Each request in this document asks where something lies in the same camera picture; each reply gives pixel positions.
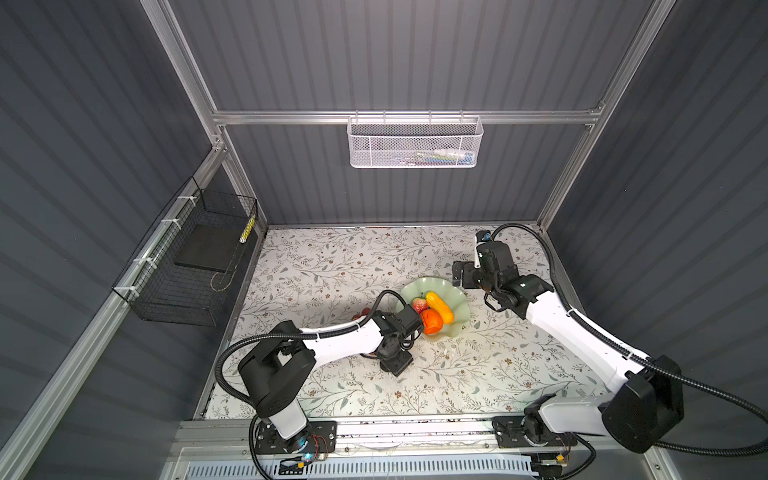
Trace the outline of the large orange fake fruit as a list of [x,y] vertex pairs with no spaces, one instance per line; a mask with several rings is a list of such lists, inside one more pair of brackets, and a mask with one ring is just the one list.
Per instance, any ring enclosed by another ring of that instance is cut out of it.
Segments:
[[444,326],[442,316],[434,309],[428,308],[420,313],[423,324],[423,333],[433,335],[440,332]]

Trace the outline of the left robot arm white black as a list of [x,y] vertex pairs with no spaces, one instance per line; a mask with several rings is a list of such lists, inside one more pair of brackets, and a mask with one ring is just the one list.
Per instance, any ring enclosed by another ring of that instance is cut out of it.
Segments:
[[291,451],[312,435],[298,394],[310,374],[358,355],[374,357],[382,370],[400,375],[413,361],[410,349],[424,324],[410,306],[397,313],[372,311],[336,327],[300,329],[278,324],[240,360],[237,370],[257,417],[271,426]]

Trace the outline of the red strawberry fake fruit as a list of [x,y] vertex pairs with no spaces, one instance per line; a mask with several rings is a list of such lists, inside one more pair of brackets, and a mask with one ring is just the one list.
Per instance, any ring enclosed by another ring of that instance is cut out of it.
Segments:
[[417,314],[421,314],[429,308],[428,302],[423,297],[416,297],[411,301],[411,307]]

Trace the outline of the black flat pad in basket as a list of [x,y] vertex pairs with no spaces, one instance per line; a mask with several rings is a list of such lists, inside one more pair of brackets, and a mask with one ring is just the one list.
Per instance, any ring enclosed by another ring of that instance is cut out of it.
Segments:
[[225,273],[236,263],[240,232],[210,225],[196,225],[174,257],[174,264]]

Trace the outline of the red cherry bunch fake fruit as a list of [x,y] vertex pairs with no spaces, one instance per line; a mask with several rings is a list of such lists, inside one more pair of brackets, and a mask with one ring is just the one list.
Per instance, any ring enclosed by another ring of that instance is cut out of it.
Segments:
[[358,315],[355,315],[352,317],[352,321],[359,321],[365,318],[369,313],[371,312],[371,309],[366,307],[364,308]]

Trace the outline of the light green scalloped fruit bowl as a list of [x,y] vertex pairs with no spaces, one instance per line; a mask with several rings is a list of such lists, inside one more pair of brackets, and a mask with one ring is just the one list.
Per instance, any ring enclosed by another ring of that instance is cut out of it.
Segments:
[[420,315],[429,339],[457,337],[469,324],[467,297],[448,280],[421,277],[406,284],[400,295]]

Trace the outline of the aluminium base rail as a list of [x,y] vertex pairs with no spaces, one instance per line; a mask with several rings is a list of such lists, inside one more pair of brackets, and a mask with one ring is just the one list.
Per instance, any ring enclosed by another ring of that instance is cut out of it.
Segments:
[[[340,417],[332,434],[310,444],[334,445],[297,472],[280,471],[284,455],[263,455],[274,479],[537,479],[536,466],[564,464],[570,472],[588,448],[556,440],[533,447],[519,440],[501,445],[492,414]],[[163,479],[256,479],[245,419],[181,424],[161,471]]]

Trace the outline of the yellow mango fake fruit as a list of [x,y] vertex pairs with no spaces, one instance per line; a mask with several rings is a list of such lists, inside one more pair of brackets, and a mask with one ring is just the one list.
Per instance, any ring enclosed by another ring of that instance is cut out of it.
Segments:
[[455,320],[453,310],[447,303],[434,291],[428,291],[425,295],[429,308],[437,311],[443,318],[444,324],[452,324]]

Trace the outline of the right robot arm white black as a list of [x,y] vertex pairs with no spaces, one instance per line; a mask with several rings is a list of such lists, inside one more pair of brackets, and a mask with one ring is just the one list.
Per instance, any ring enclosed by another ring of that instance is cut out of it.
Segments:
[[604,384],[604,395],[568,400],[545,394],[524,410],[526,440],[543,446],[560,434],[609,436],[634,453],[646,452],[684,418],[682,387],[641,363],[628,346],[563,304],[555,286],[518,272],[509,247],[487,231],[476,237],[474,259],[452,266],[453,283],[479,289],[485,304],[512,312],[555,338]]

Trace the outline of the markers in white basket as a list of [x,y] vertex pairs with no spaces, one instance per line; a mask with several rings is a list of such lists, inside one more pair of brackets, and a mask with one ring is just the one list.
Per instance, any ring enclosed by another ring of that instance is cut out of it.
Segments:
[[427,164],[472,167],[476,164],[476,154],[474,151],[463,149],[415,151],[408,152],[405,156],[397,158],[397,161],[405,165]]

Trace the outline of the yellow marker in black basket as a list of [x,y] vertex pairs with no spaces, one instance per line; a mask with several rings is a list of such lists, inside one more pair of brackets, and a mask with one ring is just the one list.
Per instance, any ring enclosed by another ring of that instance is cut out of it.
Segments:
[[239,236],[239,243],[240,244],[245,244],[248,241],[248,238],[249,238],[251,232],[253,231],[253,228],[254,228],[255,224],[256,224],[256,216],[252,215],[252,216],[249,217],[245,227],[243,228],[243,230],[242,230],[242,232],[241,232],[241,234]]

